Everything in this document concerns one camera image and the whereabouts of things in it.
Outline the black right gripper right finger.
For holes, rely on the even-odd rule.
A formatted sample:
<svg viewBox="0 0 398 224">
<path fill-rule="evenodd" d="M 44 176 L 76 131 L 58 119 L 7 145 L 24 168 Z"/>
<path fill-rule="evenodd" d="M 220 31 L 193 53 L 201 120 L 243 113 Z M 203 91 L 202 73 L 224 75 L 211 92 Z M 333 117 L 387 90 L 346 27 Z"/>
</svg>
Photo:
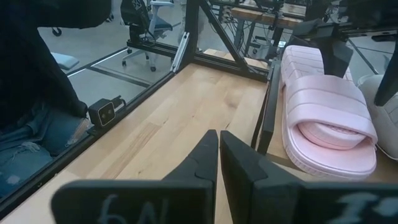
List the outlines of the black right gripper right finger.
<svg viewBox="0 0 398 224">
<path fill-rule="evenodd" d="M 398 184 L 307 182 L 229 131 L 220 157 L 234 224 L 398 224 Z"/>
</svg>

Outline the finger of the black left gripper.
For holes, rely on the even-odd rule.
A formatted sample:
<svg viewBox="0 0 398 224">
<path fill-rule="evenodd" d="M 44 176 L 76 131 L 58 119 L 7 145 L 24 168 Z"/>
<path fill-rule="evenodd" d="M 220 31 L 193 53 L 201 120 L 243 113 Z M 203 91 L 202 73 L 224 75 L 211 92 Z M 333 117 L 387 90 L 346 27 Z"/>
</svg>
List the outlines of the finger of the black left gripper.
<svg viewBox="0 0 398 224">
<path fill-rule="evenodd" d="M 353 50 L 345 42 L 333 38 L 315 39 L 314 43 L 321 52 L 325 75 L 343 78 Z"/>
<path fill-rule="evenodd" d="M 398 39 L 396 40 L 394 53 L 386 68 L 386 72 L 377 89 L 374 99 L 376 106 L 384 106 L 398 92 Z"/>
</svg>

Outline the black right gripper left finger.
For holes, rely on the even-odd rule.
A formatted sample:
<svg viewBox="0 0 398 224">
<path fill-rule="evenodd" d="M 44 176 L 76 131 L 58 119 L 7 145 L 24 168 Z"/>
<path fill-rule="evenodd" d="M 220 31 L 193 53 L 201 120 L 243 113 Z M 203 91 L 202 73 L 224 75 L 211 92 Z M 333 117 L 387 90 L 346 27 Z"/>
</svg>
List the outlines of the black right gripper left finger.
<svg viewBox="0 0 398 224">
<path fill-rule="evenodd" d="M 56 224 L 214 224 L 218 135 L 208 130 L 161 180 L 76 180 L 51 199 Z"/>
</svg>

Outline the grey slipper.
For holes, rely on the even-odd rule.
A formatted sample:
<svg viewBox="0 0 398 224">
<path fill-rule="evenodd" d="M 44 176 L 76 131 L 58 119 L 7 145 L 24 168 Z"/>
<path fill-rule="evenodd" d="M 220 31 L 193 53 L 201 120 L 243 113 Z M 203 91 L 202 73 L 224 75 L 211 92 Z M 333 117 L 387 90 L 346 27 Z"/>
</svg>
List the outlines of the grey slipper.
<svg viewBox="0 0 398 224">
<path fill-rule="evenodd" d="M 392 160 L 398 161 L 398 93 L 384 106 L 376 106 L 374 99 L 383 75 L 366 75 L 358 80 L 373 125 L 377 132 L 377 145 Z"/>
</svg>

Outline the pink slipper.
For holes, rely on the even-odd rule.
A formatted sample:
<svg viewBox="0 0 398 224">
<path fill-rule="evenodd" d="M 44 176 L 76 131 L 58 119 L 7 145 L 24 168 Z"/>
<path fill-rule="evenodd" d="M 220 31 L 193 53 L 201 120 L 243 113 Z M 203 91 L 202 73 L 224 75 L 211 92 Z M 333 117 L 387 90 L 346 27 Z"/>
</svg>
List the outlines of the pink slipper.
<svg viewBox="0 0 398 224">
<path fill-rule="evenodd" d="M 350 73 L 327 75 L 319 49 L 290 45 L 280 63 L 282 142 L 302 171 L 363 180 L 377 164 L 377 133 Z"/>
</svg>

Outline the wooden background desk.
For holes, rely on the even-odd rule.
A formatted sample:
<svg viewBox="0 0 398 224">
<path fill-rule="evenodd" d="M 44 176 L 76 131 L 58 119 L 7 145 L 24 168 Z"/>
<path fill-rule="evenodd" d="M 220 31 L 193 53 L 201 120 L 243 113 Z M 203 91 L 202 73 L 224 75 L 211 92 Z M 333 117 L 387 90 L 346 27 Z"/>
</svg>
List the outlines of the wooden background desk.
<svg viewBox="0 0 398 224">
<path fill-rule="evenodd" d="M 233 7 L 231 15 L 237 19 L 238 28 L 236 30 L 234 44 L 236 48 L 243 51 L 245 57 L 248 56 L 249 48 L 252 43 L 257 44 L 254 40 L 254 29 L 257 24 L 261 24 L 264 30 L 264 40 L 267 46 L 283 47 L 287 40 L 284 39 L 284 30 L 291 30 L 298 23 L 305 18 L 306 7 L 296 4 L 284 4 L 282 7 L 284 16 L 279 17 L 277 27 L 272 32 L 272 37 L 269 37 L 266 26 L 271 26 L 274 22 L 275 15 L 265 12 L 258 12 L 250 9 L 243 9 L 241 7 Z"/>
</svg>

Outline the person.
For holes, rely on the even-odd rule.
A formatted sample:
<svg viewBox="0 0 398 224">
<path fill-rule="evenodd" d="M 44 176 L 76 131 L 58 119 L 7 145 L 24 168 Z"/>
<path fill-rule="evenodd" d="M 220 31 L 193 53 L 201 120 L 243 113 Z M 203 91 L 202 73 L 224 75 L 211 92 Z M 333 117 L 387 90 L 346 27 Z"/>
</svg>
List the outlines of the person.
<svg viewBox="0 0 398 224">
<path fill-rule="evenodd" d="M 86 29 L 112 0 L 0 0 L 0 198 L 78 142 L 88 107 L 52 56 L 41 27 Z"/>
</svg>

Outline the black and white office chair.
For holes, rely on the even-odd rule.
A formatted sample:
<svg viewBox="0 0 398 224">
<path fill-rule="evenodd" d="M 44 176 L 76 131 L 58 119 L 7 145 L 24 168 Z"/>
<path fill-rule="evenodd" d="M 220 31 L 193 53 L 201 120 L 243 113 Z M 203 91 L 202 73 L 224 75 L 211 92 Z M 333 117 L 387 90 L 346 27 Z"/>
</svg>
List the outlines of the black and white office chair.
<svg viewBox="0 0 398 224">
<path fill-rule="evenodd" d="M 174 0 L 122 0 L 120 11 L 122 25 L 129 29 L 127 55 L 122 58 L 122 66 L 126 60 L 140 54 L 132 52 L 132 44 L 146 44 L 165 38 L 165 32 L 173 31 L 173 25 L 158 16 L 161 7 L 174 7 Z"/>
</svg>

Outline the black aluminium table frame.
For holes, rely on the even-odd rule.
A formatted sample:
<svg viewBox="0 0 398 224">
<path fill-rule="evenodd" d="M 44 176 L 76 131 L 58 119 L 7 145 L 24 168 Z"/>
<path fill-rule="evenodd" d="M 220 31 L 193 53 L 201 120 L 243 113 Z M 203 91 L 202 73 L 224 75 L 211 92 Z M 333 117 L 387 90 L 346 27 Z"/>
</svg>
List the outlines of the black aluminium table frame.
<svg viewBox="0 0 398 224">
<path fill-rule="evenodd" d="M 256 132 L 268 90 L 266 65 L 240 55 L 208 0 L 188 0 L 185 32 L 190 39 L 176 73 L 150 84 L 103 128 L 90 122 L 85 135 L 18 189 L 0 198 L 0 224 L 56 224 L 51 199 L 76 180 L 161 180 L 193 150 L 208 130 L 218 135 L 215 218 L 230 214 L 221 183 L 220 133 L 245 143 Z M 149 52 L 178 47 L 149 40 Z"/>
</svg>

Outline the white corner bracket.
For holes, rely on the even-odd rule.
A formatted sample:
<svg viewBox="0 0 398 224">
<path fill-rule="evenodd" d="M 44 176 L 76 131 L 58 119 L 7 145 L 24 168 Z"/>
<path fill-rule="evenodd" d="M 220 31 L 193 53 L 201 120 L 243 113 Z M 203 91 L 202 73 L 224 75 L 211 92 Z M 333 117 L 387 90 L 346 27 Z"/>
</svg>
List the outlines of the white corner bracket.
<svg viewBox="0 0 398 224">
<path fill-rule="evenodd" d="M 177 52 L 175 54 L 175 57 L 173 59 L 172 66 L 170 68 L 171 72 L 176 73 L 177 70 L 179 69 L 182 59 L 183 59 L 183 56 L 185 54 L 189 39 L 190 39 L 190 33 L 184 32 L 182 39 L 180 41 L 179 47 L 177 49 Z"/>
</svg>

